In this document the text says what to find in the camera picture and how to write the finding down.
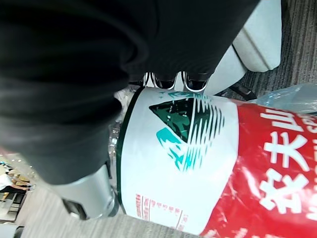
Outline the right robot hand black cloth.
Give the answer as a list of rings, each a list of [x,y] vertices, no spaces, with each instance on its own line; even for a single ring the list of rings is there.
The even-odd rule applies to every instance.
[[[213,73],[256,0],[3,0],[0,145],[81,220],[113,217],[115,93],[145,72]]]

